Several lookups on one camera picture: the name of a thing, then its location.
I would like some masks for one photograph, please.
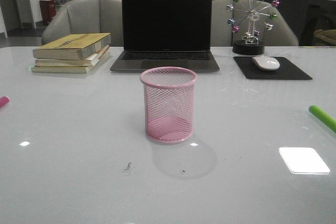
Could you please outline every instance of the ferris wheel ornament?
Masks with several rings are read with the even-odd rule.
[[[233,5],[227,5],[227,12],[233,10],[243,12],[246,16],[242,20],[236,20],[234,18],[228,19],[228,25],[232,26],[232,33],[237,33],[240,30],[240,25],[247,22],[248,28],[241,40],[234,41],[233,52],[242,55],[260,55],[265,51],[264,44],[259,41],[259,29],[256,28],[256,23],[261,22],[265,25],[265,30],[270,31],[273,29],[273,25],[269,22],[277,18],[276,13],[266,14],[264,10],[270,7],[278,7],[279,0],[273,0],[269,6],[259,7],[260,3],[264,0],[248,0],[248,6],[244,6],[244,9],[237,9]]]

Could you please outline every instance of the laptop keyboard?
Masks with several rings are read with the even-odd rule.
[[[122,60],[210,60],[207,52],[135,52],[127,51]]]

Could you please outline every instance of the laptop screen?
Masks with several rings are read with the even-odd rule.
[[[212,0],[122,0],[125,50],[210,49]]]

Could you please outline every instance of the white computer mouse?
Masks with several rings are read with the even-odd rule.
[[[252,60],[261,70],[277,70],[280,67],[280,63],[274,57],[260,55],[252,57]]]

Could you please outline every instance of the pink marker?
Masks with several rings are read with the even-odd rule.
[[[6,105],[9,102],[9,98],[8,97],[1,97],[0,98],[0,108],[4,105]]]

